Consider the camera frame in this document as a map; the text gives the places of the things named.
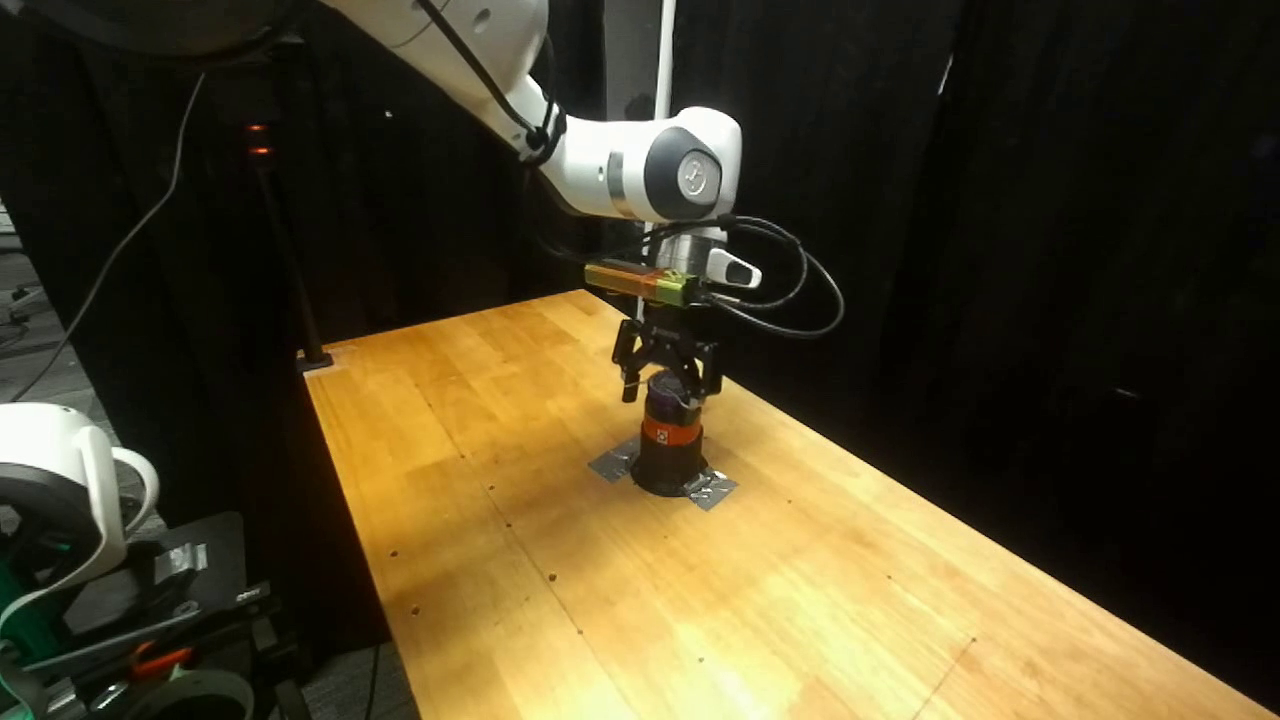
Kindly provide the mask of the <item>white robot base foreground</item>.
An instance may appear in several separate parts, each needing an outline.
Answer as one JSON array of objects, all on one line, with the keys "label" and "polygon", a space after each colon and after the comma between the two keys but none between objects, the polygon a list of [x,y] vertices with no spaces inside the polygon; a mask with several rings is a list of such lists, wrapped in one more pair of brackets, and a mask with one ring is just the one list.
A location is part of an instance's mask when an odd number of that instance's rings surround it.
[{"label": "white robot base foreground", "polygon": [[3,720],[267,720],[245,521],[164,529],[159,472],[64,405],[0,409]]}]

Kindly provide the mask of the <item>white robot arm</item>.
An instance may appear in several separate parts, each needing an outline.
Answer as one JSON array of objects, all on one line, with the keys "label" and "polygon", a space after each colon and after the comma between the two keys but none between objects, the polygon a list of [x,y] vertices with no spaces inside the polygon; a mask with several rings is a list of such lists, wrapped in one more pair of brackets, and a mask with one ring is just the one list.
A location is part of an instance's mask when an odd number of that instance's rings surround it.
[{"label": "white robot arm", "polygon": [[648,225],[658,262],[646,298],[696,304],[696,284],[734,280],[725,225],[744,151],[734,115],[721,109],[658,121],[573,115],[531,74],[547,0],[323,2],[505,141],[576,214]]}]

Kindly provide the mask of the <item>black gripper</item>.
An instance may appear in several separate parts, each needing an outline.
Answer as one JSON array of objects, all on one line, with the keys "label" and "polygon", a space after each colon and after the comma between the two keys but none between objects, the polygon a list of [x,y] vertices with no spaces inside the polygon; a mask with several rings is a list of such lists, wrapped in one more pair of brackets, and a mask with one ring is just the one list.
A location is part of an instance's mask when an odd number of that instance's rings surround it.
[{"label": "black gripper", "polygon": [[715,348],[708,341],[693,341],[685,330],[648,325],[648,318],[625,318],[617,327],[611,364],[621,368],[621,401],[637,405],[641,395],[641,371],[648,364],[673,368],[685,374],[700,395],[721,395],[725,371],[715,364]]}]

